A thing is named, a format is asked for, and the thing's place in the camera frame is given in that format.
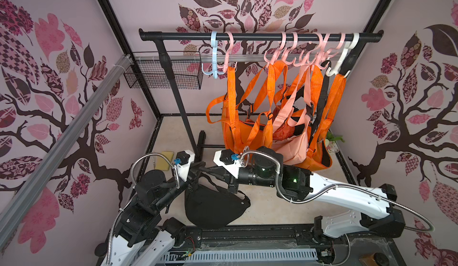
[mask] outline metal frame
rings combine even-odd
[[[124,68],[131,64],[129,55],[121,57],[100,83],[90,100],[72,120],[62,136],[44,156],[35,171],[27,178],[24,185],[0,214],[0,248],[5,245],[22,218],[40,196],[61,161],[73,147],[83,129],[107,97],[116,81],[124,74]]]

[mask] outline black wire mesh basket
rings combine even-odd
[[[169,80],[159,62],[158,52],[134,52],[140,72],[135,72],[136,66],[130,65],[124,72],[124,77],[131,88],[141,88],[140,76],[145,79],[148,88],[170,88]],[[197,89],[202,86],[203,72],[200,52],[167,51],[172,61],[176,84],[179,89]]]

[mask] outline metal flexible hose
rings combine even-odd
[[[342,265],[345,262],[347,262],[348,258],[350,258],[351,246],[350,246],[350,240],[348,239],[348,236],[346,234],[345,234],[345,238],[347,239],[347,243],[348,243],[348,252],[347,252],[347,256],[345,257],[345,259],[342,260],[342,262],[339,262],[339,263],[336,263],[336,264],[321,263],[322,265],[324,265],[324,266],[339,266],[339,265]]]
[[[294,204],[304,204],[304,203],[307,203],[307,202],[311,202],[312,200],[315,200],[317,199],[318,197],[320,197],[321,195],[323,195],[324,193],[328,192],[329,190],[331,189],[337,189],[338,187],[339,188],[347,188],[347,189],[354,189],[354,190],[357,190],[357,191],[360,191],[360,192],[363,192],[365,194],[368,194],[368,195],[372,195],[372,196],[375,196],[377,199],[380,199],[380,200],[384,200],[388,203],[391,203],[393,205],[396,205],[414,215],[416,215],[417,217],[419,217],[421,220],[423,220],[425,223],[428,224],[429,228],[428,229],[417,229],[417,228],[414,228],[414,227],[409,227],[409,226],[404,226],[404,229],[407,229],[407,230],[411,230],[411,231],[416,231],[416,232],[430,232],[430,231],[434,231],[434,225],[432,224],[431,221],[429,221],[429,219],[427,219],[426,217],[424,217],[423,215],[421,215],[420,213],[414,211],[413,209],[410,209],[409,207],[407,206],[404,206],[396,201],[393,201],[393,200],[390,200],[388,198],[385,198],[383,196],[380,196],[378,194],[374,194],[368,190],[365,190],[365,189],[362,189],[362,188],[359,188],[357,186],[354,186],[354,185],[347,185],[347,184],[341,184],[341,183],[337,183],[337,184],[333,184],[333,185],[330,185],[326,188],[324,188],[322,191],[318,192],[317,194],[315,194],[314,196],[306,199],[306,200],[300,200],[300,201],[294,201],[292,199],[287,199],[286,196],[284,196],[284,194],[280,191],[280,182],[279,182],[279,175],[280,175],[280,162],[278,162],[278,160],[276,158],[274,158],[273,156],[271,155],[268,155],[266,153],[263,153],[263,152],[260,152],[260,151],[257,151],[257,150],[247,150],[245,152],[243,152],[241,155],[240,155],[240,159],[243,159],[243,157],[247,154],[258,154],[258,155],[262,155],[264,157],[266,157],[267,159],[273,161],[276,165],[276,169],[275,169],[275,189],[277,189],[277,192],[278,194],[280,194],[280,196],[286,200],[286,201],[289,201],[291,203],[294,203]]]
[[[113,221],[113,224],[110,229],[110,235],[108,236],[108,247],[107,247],[107,263],[106,265],[111,265],[111,250],[113,248],[113,236],[115,235],[115,226],[116,223],[118,222],[119,217],[121,216],[121,213],[129,206],[130,202],[134,199],[134,196],[127,202],[127,204],[124,206],[124,208],[120,209],[118,212],[118,215]]]
[[[135,177],[134,177],[134,169],[135,167],[137,166],[137,164],[139,162],[141,162],[144,158],[147,158],[149,156],[152,156],[152,155],[155,155],[155,156],[160,156],[162,157],[170,166],[170,168],[172,169],[172,171],[174,172],[174,177],[175,177],[175,181],[176,181],[176,185],[177,185],[177,189],[180,188],[180,180],[178,179],[178,171],[176,170],[176,168],[174,169],[174,164],[172,164],[169,159],[164,156],[163,154],[161,153],[149,153],[149,154],[145,154],[144,156],[142,156],[141,158],[139,158],[138,160],[136,160],[136,162],[130,167],[130,179],[132,180],[132,183],[134,185],[134,187],[137,185],[137,182],[135,181]]]

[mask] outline orange strap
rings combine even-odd
[[[312,142],[310,143],[309,149],[307,150],[307,156],[312,157],[313,153],[315,152],[318,144],[318,137],[320,140],[323,139],[323,134],[326,136],[329,127],[331,126],[334,115],[337,111],[339,106],[340,100],[342,98],[342,94],[344,93],[346,79],[341,74],[337,74],[333,85],[331,86],[331,90],[329,91],[328,101],[324,107],[321,123],[318,126],[318,129],[313,136]]]

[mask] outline black corner frame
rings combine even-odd
[[[146,101],[148,101],[149,106],[151,107],[151,110],[156,117],[157,120],[161,118],[161,112],[159,111],[159,108],[156,105],[156,102],[154,101],[154,98],[152,97],[150,89],[147,87],[145,78],[140,75],[140,67],[135,61],[134,54],[132,52],[132,49],[129,46],[129,43],[127,42],[127,39],[124,35],[124,32],[122,31],[122,28],[119,24],[118,19],[116,18],[115,12],[113,11],[113,8],[111,7],[110,1],[109,0],[97,0],[99,2],[100,7],[102,8],[102,11],[105,14],[105,17],[108,21],[108,24],[110,25],[114,36],[118,40],[119,46],[121,47],[122,52],[124,54],[129,54],[130,58],[133,61],[132,68],[134,69],[133,71],[137,75],[137,80],[140,83],[141,90],[145,94]]]

